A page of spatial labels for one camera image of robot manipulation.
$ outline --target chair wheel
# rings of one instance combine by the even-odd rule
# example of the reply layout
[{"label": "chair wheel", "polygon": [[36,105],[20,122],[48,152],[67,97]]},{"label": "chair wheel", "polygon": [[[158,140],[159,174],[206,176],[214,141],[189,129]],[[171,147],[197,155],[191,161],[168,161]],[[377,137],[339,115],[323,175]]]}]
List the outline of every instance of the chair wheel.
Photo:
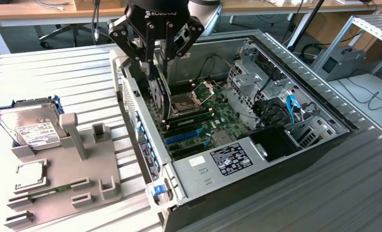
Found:
[{"label": "chair wheel", "polygon": [[47,41],[40,42],[43,48],[50,48],[50,43]]}]

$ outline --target blue pcie slot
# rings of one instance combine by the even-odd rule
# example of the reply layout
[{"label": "blue pcie slot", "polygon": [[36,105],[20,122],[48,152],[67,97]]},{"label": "blue pcie slot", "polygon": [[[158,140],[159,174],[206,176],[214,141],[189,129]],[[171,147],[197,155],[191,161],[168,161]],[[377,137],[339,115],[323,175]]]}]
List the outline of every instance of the blue pcie slot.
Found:
[{"label": "blue pcie slot", "polygon": [[189,138],[198,137],[201,134],[202,134],[202,129],[198,129],[197,131],[193,131],[193,132],[190,132],[187,134],[183,134],[183,135],[181,135],[181,136],[178,136],[175,138],[167,139],[166,143],[167,144],[172,144],[172,143],[181,142],[181,141],[183,141],[183,140],[186,140]]}]

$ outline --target robotic arm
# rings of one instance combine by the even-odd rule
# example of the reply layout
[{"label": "robotic arm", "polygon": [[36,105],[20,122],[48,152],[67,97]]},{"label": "robotic arm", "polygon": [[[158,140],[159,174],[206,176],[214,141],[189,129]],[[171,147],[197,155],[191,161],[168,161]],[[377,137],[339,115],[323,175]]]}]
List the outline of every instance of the robotic arm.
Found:
[{"label": "robotic arm", "polygon": [[[139,44],[128,39],[128,26],[139,36]],[[130,0],[126,15],[110,24],[110,37],[130,59],[140,61],[147,76],[154,65],[155,41],[160,40],[166,69],[167,62],[186,54],[203,31],[199,19],[190,16],[189,0]]]}]

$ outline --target warning label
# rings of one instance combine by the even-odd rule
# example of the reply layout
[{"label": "warning label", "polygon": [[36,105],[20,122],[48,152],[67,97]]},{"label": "warning label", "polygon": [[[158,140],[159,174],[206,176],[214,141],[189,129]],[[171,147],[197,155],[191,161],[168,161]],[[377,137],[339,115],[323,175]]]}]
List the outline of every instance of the warning label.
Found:
[{"label": "warning label", "polygon": [[223,147],[210,154],[223,175],[230,175],[253,165],[239,143]]},{"label": "warning label", "polygon": [[51,122],[16,127],[16,131],[31,147],[59,142],[59,136]]}]

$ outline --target circuit board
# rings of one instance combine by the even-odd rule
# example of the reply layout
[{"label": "circuit board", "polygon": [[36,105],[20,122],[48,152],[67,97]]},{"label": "circuit board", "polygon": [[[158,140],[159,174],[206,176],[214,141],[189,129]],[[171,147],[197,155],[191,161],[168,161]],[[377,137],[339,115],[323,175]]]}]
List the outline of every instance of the circuit board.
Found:
[{"label": "circuit board", "polygon": [[201,100],[202,106],[198,108],[198,111],[213,109],[213,114],[210,114],[210,119],[203,119],[201,122],[191,124],[197,128],[198,134],[187,139],[181,139],[178,142],[172,142],[172,138],[179,138],[183,134],[175,136],[164,136],[167,129],[162,124],[160,114],[156,111],[152,100],[147,100],[147,107],[154,118],[154,122],[158,128],[158,131],[162,135],[163,142],[166,144],[167,151],[171,155],[172,160],[181,160],[199,152],[213,149],[223,143],[233,142],[238,139],[238,136],[249,131],[245,123],[239,119],[237,112],[231,108],[229,101],[218,88],[213,88],[214,95],[211,96],[210,90],[206,86],[202,86],[195,89],[194,93]]}]

